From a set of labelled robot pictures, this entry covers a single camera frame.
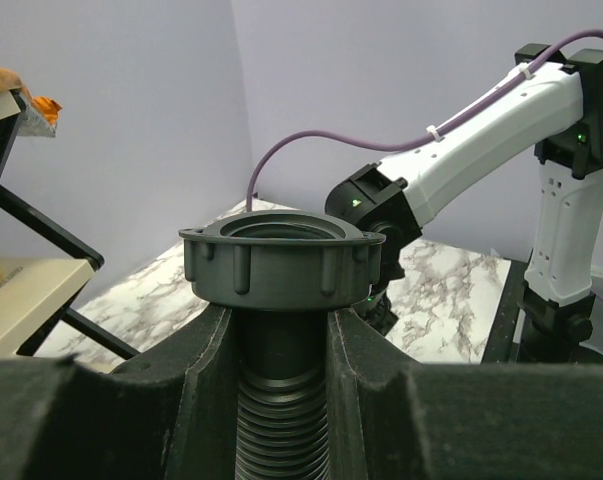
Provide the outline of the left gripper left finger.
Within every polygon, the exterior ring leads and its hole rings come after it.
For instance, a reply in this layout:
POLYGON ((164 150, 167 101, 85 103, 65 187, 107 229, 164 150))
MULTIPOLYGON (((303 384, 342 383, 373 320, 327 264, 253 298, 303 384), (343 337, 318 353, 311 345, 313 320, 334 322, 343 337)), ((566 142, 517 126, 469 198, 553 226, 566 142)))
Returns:
POLYGON ((207 307, 108 374, 72 357, 0 360, 0 479, 231 479, 232 312, 207 307))

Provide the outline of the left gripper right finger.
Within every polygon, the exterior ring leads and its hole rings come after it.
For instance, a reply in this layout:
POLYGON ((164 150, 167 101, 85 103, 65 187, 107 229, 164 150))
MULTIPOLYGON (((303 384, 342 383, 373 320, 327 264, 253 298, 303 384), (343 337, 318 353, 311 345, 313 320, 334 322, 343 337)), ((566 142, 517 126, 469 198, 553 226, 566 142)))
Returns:
POLYGON ((603 479, 603 366, 413 361, 327 317, 334 479, 603 479))

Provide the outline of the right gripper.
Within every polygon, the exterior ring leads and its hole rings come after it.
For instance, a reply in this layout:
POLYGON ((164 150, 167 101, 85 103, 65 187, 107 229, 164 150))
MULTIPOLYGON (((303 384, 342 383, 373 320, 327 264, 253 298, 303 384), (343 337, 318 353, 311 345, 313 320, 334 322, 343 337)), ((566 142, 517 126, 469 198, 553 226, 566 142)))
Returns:
POLYGON ((365 300, 353 305, 356 314, 381 335, 387 335, 398 321, 398 316, 392 311, 387 290, 391 282, 405 278, 405 270, 400 264, 402 247, 397 235, 386 234, 381 247, 380 280, 372 286, 365 300))

